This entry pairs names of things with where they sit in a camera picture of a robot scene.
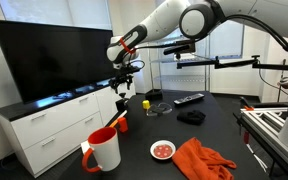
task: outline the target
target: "remote control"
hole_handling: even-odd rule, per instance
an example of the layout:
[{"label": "remote control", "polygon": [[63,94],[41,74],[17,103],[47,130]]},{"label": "remote control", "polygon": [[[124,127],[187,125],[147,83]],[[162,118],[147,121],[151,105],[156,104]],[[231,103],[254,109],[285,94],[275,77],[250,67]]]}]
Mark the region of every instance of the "remote control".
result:
[{"label": "remote control", "polygon": [[192,101],[201,100],[203,98],[204,98],[204,95],[201,94],[201,93],[198,93],[198,94],[187,96],[187,97],[184,97],[184,98],[181,98],[181,99],[177,99],[177,100],[174,101],[174,104],[175,105],[183,105],[183,104],[186,104],[186,103],[189,103],[189,102],[192,102]]}]

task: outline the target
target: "orange towel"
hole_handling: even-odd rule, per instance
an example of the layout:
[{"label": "orange towel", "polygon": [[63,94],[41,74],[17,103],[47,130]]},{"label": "orange towel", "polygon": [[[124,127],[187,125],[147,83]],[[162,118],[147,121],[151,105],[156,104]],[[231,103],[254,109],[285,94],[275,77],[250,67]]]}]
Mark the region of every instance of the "orange towel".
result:
[{"label": "orange towel", "polygon": [[213,149],[202,147],[200,141],[191,138],[173,155],[173,162],[190,180],[233,180],[224,167],[236,168],[233,161],[224,159]]}]

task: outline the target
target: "television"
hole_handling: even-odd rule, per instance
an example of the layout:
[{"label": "television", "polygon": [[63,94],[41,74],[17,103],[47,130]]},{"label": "television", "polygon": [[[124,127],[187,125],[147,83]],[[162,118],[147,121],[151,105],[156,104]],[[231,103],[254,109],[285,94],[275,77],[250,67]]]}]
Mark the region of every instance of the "television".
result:
[{"label": "television", "polygon": [[115,76],[111,30],[0,20],[0,47],[24,103]]}]

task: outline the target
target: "white mug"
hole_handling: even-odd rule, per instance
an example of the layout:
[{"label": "white mug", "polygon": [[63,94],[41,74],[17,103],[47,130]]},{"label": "white mug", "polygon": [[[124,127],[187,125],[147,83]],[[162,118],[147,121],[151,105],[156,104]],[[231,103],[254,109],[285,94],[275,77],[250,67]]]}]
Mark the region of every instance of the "white mug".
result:
[{"label": "white mug", "polygon": [[[104,127],[93,132],[87,139],[90,148],[83,156],[82,167],[87,172],[110,171],[121,162],[117,131],[113,127]],[[97,166],[87,167],[90,155],[94,153]]]}]

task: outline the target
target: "white robotic arm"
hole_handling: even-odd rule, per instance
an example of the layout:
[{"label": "white robotic arm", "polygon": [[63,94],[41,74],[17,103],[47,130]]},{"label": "white robotic arm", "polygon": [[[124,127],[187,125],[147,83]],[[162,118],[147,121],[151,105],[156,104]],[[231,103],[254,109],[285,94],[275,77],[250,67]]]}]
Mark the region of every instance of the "white robotic arm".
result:
[{"label": "white robotic arm", "polygon": [[[108,58],[116,69],[121,70],[122,81],[139,69],[127,64],[133,59],[134,47],[143,42],[161,39],[171,33],[178,25],[182,34],[195,41],[205,38],[222,22],[243,19],[246,25],[269,32],[288,52],[288,1],[284,0],[197,0],[189,5],[187,0],[166,0],[138,26],[112,43]],[[288,119],[279,139],[288,146]]]}]

